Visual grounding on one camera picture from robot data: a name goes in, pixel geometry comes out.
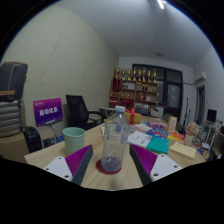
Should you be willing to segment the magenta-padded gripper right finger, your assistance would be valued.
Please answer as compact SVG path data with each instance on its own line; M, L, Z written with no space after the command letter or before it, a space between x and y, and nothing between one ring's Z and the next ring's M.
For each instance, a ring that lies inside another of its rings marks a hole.
M130 145L129 154L143 185L150 184L182 169L166 154L156 155L134 144Z

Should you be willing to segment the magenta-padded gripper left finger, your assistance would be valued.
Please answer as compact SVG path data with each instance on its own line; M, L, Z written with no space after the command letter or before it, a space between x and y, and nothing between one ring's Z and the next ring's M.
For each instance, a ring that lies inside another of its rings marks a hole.
M44 170L80 186L92 156L93 147L88 145L67 157L56 157Z

